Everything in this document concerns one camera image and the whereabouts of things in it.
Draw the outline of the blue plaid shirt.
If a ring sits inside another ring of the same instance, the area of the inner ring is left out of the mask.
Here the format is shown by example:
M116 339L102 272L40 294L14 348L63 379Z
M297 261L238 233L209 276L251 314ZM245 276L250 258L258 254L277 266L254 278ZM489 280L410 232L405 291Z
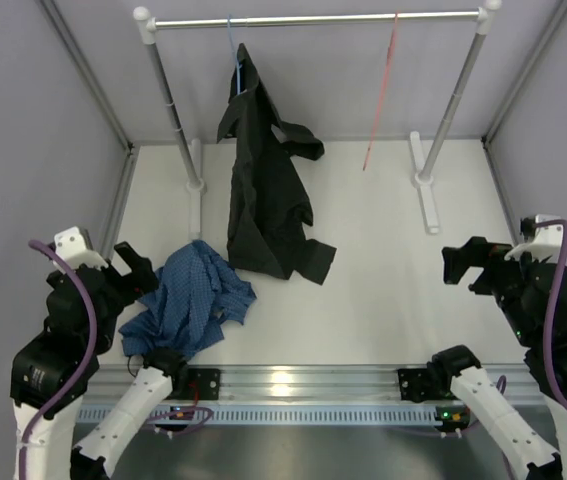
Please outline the blue plaid shirt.
M158 288L139 299L145 310L119 329L127 357L168 348L186 359L224 339L227 321L243 324L257 296L203 240L171 254L156 271Z

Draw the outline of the pink hanger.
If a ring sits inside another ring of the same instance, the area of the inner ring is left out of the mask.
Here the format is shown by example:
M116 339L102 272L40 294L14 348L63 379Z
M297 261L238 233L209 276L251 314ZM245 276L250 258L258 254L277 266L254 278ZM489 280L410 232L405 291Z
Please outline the pink hanger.
M399 23L399 12L395 13L394 20L392 23L392 29L389 37L389 43L387 48L386 54L386 61L383 71L382 83L379 91L379 96L377 100L374 120L371 128L370 138L367 144L367 149L365 153L364 163L362 170L366 171L372 156L372 149L374 145L374 141L377 136L378 128L381 121L382 111L384 108L385 96L388 90L389 79L390 79L390 72L392 68L393 56L396 48L396 37L397 37L397 27Z

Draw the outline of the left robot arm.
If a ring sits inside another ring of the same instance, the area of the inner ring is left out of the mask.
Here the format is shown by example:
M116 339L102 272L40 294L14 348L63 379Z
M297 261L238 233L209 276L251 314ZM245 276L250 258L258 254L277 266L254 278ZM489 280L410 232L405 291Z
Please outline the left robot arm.
M189 386L185 358L168 348L143 356L130 387L97 427L73 440L78 413L98 357L113 342L118 316L142 295L158 287L151 261L128 243L114 250L130 271L122 275L76 234L76 249L38 240L31 249L55 262L47 278L42 331L14 357L10 397L17 421L15 478L109 479L150 414L166 398L176 399Z

